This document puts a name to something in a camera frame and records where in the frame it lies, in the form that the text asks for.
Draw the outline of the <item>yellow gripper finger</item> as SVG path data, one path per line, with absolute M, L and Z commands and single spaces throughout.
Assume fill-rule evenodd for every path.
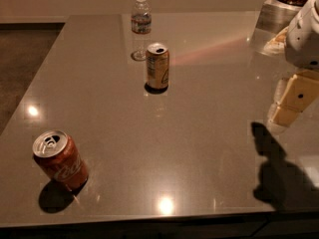
M 289 127 L 319 97 L 319 73 L 299 71 L 288 79 L 285 92 L 272 117 L 277 124 Z

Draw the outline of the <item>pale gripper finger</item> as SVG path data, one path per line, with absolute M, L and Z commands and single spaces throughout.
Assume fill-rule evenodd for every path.
M 282 78 L 278 81 L 278 84 L 273 96 L 273 102 L 268 111 L 266 127 L 271 134 L 281 134 L 287 130 L 287 126 L 277 124 L 272 119 L 272 117 L 275 115 L 276 109 L 278 107 L 278 103 L 285 92 L 287 83 L 288 83 L 287 78 Z

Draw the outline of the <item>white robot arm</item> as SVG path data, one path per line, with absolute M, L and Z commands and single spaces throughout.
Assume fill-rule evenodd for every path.
M 267 127 L 280 134 L 319 97 L 319 0 L 308 0 L 278 33 L 286 61 L 297 71 L 278 81 Z

